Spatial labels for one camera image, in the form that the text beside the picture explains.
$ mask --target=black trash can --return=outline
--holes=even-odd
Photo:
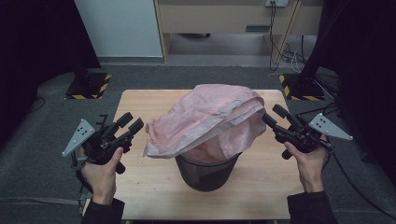
[[[178,155],[175,157],[181,176],[187,185],[199,191],[219,189],[227,182],[233,167],[242,152],[226,161],[202,163]]]

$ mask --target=wall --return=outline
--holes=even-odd
[[[162,57],[149,0],[75,0],[98,57]]]

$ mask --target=finger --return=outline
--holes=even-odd
[[[285,142],[284,143],[286,149],[288,150],[288,152],[294,156],[295,158],[300,158],[300,155],[302,154],[302,152],[300,152],[297,147],[295,147],[292,143],[290,142]]]
[[[121,157],[122,157],[122,153],[123,153],[123,148],[122,147],[118,147],[117,149],[116,149],[116,151],[114,152],[114,154],[113,154],[113,157],[111,158],[111,160],[108,162],[109,163],[109,165],[111,166],[111,167],[116,167],[117,166],[117,164],[120,162],[120,160],[121,160]]]
[[[329,139],[328,139],[327,136],[324,135],[324,134],[320,136],[320,139],[323,140],[323,141],[325,141],[325,142],[329,142]]]
[[[87,178],[86,176],[87,176],[87,169],[89,170],[90,167],[91,166],[91,164],[89,163],[89,162],[85,162],[85,165],[84,165],[84,167],[82,167],[82,169],[81,169],[81,174],[82,174],[82,176],[84,176],[84,178]]]
[[[83,147],[81,147],[79,150],[78,150],[78,155],[80,156],[80,157],[85,157],[86,155],[85,155],[85,149],[83,148]]]

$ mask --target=pink plastic bag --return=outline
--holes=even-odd
[[[199,85],[146,127],[144,155],[217,162],[248,149],[265,132],[264,100],[241,86]]]

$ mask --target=sleeve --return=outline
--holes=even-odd
[[[120,224],[125,203],[113,199],[113,204],[102,205],[90,201],[82,224]]]
[[[325,191],[288,197],[290,224],[337,224]]]

